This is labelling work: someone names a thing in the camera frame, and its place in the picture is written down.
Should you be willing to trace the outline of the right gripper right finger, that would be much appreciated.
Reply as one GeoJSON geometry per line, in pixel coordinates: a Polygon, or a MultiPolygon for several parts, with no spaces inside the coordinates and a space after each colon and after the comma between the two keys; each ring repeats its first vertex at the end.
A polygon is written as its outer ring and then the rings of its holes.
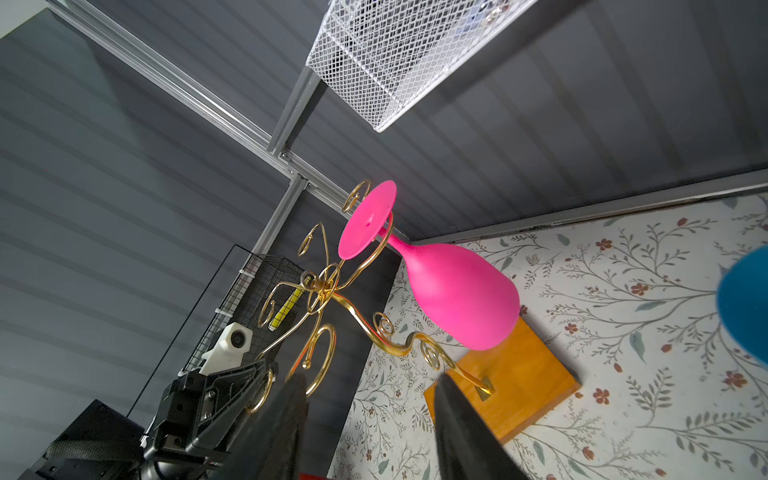
{"type": "Polygon", "coordinates": [[[436,451],[441,479],[527,479],[455,382],[436,382],[436,451]]]}

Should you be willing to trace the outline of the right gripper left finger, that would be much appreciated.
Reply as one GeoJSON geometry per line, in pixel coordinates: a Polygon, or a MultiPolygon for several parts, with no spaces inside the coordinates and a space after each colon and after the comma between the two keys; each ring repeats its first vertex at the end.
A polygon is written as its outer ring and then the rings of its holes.
{"type": "Polygon", "coordinates": [[[307,382],[294,375],[211,479],[298,479],[307,382]]]}

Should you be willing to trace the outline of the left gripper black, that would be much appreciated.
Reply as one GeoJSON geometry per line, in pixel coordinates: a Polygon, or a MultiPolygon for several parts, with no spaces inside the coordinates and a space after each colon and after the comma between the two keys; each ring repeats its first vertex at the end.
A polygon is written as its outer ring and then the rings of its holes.
{"type": "Polygon", "coordinates": [[[151,465],[219,465],[249,416],[263,406],[275,374],[266,360],[245,361],[253,331],[231,323],[201,355],[199,367],[163,392],[148,429],[151,465]]]}

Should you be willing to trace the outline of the gold wire wine glass rack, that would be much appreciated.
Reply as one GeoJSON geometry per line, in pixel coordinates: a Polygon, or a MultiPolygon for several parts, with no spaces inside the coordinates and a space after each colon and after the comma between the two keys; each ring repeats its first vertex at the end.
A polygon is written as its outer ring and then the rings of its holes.
{"type": "Polygon", "coordinates": [[[521,307],[518,323],[504,341],[484,351],[466,347],[468,352],[459,361],[452,359],[439,342],[421,331],[413,331],[402,342],[396,342],[394,324],[385,314],[377,312],[371,319],[366,319],[342,294],[387,247],[390,246],[376,239],[351,260],[339,257],[337,262],[328,261],[318,274],[305,272],[297,282],[280,281],[262,306],[257,321],[260,327],[276,320],[274,296],[279,291],[287,289],[308,296],[304,316],[315,318],[316,322],[295,367],[310,368],[317,341],[322,335],[329,337],[328,352],[310,384],[310,392],[323,381],[336,349],[335,328],[322,321],[322,314],[331,302],[340,305],[381,351],[406,357],[419,349],[431,368],[448,371],[501,443],[511,440],[579,389],[580,383],[575,376],[522,319],[521,307]]]}

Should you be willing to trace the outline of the pink wine glass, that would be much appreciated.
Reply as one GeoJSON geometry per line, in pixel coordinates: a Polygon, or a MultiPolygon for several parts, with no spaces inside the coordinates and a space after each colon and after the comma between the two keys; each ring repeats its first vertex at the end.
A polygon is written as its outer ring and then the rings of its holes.
{"type": "Polygon", "coordinates": [[[405,260],[413,295],[426,316],[463,346],[484,351],[499,345],[519,320],[513,282],[477,253],[454,244],[412,245],[389,232],[397,186],[364,180],[345,201],[351,212],[338,244],[342,260],[361,254],[374,240],[405,260]]]}

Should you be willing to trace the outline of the blue wine glass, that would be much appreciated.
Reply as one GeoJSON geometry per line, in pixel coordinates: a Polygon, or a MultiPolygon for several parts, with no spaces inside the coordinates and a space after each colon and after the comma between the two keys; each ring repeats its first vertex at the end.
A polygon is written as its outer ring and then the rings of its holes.
{"type": "Polygon", "coordinates": [[[750,252],[724,275],[717,311],[736,343],[767,367],[767,246],[750,252]]]}

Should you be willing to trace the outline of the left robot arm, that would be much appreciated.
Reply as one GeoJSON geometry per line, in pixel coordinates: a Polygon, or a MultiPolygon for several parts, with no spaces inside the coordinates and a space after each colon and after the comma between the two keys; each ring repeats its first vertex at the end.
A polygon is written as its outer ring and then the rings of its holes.
{"type": "Polygon", "coordinates": [[[207,479],[230,457],[277,366],[259,356],[237,368],[190,371],[163,391],[147,428],[93,401],[22,474],[25,479],[207,479]]]}

